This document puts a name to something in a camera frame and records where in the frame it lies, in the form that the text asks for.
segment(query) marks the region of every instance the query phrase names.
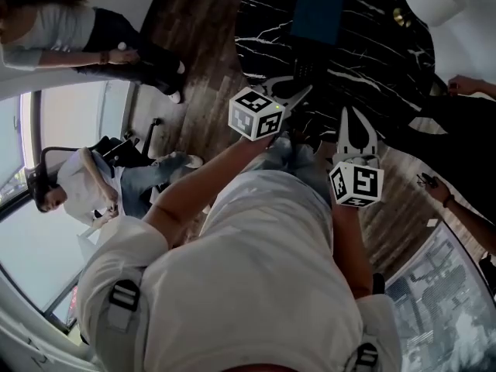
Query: black buckle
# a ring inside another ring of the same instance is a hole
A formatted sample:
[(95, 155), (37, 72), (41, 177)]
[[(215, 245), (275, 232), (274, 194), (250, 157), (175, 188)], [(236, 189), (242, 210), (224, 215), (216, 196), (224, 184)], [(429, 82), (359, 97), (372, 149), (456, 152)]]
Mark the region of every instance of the black buckle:
[(114, 284), (108, 301), (113, 305), (135, 312), (138, 309), (139, 299), (140, 288), (131, 280), (121, 280)]
[(375, 346), (370, 343), (364, 343), (356, 350), (355, 369), (357, 366), (373, 368), (378, 359), (379, 355), (377, 354)]

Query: window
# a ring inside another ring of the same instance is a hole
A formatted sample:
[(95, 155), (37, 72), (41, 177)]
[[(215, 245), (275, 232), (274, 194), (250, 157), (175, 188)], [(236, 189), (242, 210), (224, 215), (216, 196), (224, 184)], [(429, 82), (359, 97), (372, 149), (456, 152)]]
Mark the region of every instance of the window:
[(64, 208), (43, 214), (33, 201), (2, 221), (4, 271), (28, 301), (65, 333), (74, 324), (76, 285), (88, 257), (79, 238), (85, 231), (88, 227)]
[(20, 97), (0, 101), (0, 205), (26, 190), (26, 179), (22, 169)]
[[(98, 231), (63, 208), (39, 212), (29, 196), (25, 168), (35, 167), (45, 147), (92, 146), (103, 135), (120, 138), (128, 91), (124, 81), (96, 81), (0, 101), (0, 269), (69, 337), (76, 331), (71, 327), (79, 274), (95, 251)], [(53, 167), (66, 158), (65, 152), (53, 152), (46, 162)]]
[(64, 85), (41, 92), (41, 148), (92, 146), (99, 140), (98, 112), (104, 81)]

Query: office chair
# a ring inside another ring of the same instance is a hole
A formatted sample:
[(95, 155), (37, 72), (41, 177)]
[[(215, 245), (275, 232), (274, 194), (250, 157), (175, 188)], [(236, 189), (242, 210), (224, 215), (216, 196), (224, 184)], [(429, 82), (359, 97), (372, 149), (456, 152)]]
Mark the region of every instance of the office chair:
[[(101, 157), (107, 163), (108, 171), (106, 171), (106, 174), (110, 177), (114, 177), (114, 167), (134, 168), (151, 165), (154, 162), (154, 159), (148, 157), (151, 138), (154, 128), (160, 124), (160, 119), (153, 119), (141, 152), (136, 148), (136, 144), (140, 141), (137, 138), (133, 142), (131, 139), (120, 140), (109, 138), (108, 136), (104, 136), (98, 143), (88, 149), (92, 154)], [(60, 167), (77, 150), (78, 148), (58, 146), (46, 147), (42, 150), (40, 163), (32, 170), (25, 169), (26, 182), (32, 197), (34, 197), (40, 184), (55, 182)], [(150, 200), (152, 190), (150, 189), (143, 193), (142, 197), (144, 200)], [(98, 218), (100, 215), (98, 211), (95, 211), (95, 218)]]

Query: forearm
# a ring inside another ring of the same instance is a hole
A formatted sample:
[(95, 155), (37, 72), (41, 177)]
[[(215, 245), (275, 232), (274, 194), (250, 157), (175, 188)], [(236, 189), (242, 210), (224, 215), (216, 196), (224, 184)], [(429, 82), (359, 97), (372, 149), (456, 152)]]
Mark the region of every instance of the forearm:
[(106, 212), (100, 218), (96, 218), (93, 223), (91, 224), (91, 227), (93, 229), (101, 229), (104, 224), (106, 224), (108, 221), (112, 219), (112, 216), (110, 216), (109, 212)]
[(187, 225), (260, 151), (248, 143), (235, 143), (203, 167), (174, 182), (154, 207), (166, 212), (180, 226)]
[(486, 81), (480, 81), (480, 92), (489, 95), (491, 98), (496, 99), (496, 84), (491, 84)]
[(455, 200), (449, 200), (446, 207), (462, 222), (480, 246), (489, 253), (496, 254), (496, 226)]
[(43, 51), (38, 67), (79, 67), (100, 63), (100, 53)]
[(372, 295), (373, 271), (362, 240), (356, 208), (332, 207), (334, 261), (343, 273), (355, 299)]
[(107, 182), (105, 182), (105, 179), (103, 179), (102, 173), (96, 166), (95, 161), (91, 156), (91, 151), (87, 147), (83, 147), (82, 149), (79, 149), (79, 153), (84, 167), (88, 170), (98, 188), (105, 193), (106, 186), (108, 185)]

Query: black marble table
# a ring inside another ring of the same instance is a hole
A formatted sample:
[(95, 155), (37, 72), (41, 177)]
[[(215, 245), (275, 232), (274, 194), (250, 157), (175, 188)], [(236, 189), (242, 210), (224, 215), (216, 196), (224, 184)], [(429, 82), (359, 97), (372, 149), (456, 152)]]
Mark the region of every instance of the black marble table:
[[(235, 42), (250, 85), (293, 75), (301, 54), (301, 39), (290, 35), (296, 1), (241, 1)], [(412, 25), (400, 27), (396, 8), (408, 11), (405, 0), (343, 0), (337, 43), (325, 47), (326, 70), (294, 109), (291, 126), (334, 142), (344, 106), (374, 125), (415, 117), (432, 86), (434, 49), (427, 26), (412, 15)]]

